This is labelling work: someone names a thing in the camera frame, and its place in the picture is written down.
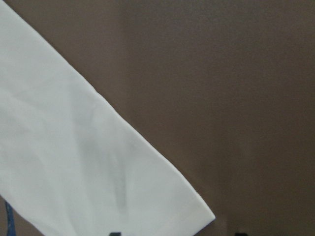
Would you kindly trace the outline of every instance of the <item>brown surface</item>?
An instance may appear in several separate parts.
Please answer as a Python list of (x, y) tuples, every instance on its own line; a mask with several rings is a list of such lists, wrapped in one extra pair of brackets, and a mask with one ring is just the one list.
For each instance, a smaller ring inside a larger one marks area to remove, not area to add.
[(315, 235), (314, 1), (6, 2), (201, 194), (198, 236)]

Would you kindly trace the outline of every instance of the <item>white fabric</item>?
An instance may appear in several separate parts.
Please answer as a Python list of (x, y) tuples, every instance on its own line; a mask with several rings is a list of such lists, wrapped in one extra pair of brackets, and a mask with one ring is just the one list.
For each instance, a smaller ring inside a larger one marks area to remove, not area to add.
[(0, 194), (46, 236), (192, 236), (214, 215), (35, 30), (0, 1)]

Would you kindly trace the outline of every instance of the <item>blue fabric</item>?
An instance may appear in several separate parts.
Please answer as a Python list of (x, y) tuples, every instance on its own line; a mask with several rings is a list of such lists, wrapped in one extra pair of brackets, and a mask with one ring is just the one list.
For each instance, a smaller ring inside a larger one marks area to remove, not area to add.
[(15, 233), (15, 225), (14, 225), (14, 218), (13, 218), (13, 210), (12, 207), (8, 202), (5, 202), (5, 209), (6, 209), (6, 216), (8, 220), (8, 231), (6, 236), (16, 236)]

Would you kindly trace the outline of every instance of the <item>blue strip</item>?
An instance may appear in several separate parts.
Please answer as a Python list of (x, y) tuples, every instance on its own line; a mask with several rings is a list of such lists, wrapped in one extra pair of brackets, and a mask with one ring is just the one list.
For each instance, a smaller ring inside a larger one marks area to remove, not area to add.
[(16, 236), (13, 218), (13, 210), (9, 203), (5, 202), (6, 216), (8, 219), (8, 231), (6, 236)]

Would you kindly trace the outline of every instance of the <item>cloth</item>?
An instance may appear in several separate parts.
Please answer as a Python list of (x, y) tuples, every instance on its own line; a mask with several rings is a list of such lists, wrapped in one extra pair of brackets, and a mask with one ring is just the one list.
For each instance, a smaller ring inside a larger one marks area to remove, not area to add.
[(192, 236), (184, 176), (0, 2), (0, 194), (46, 236)]

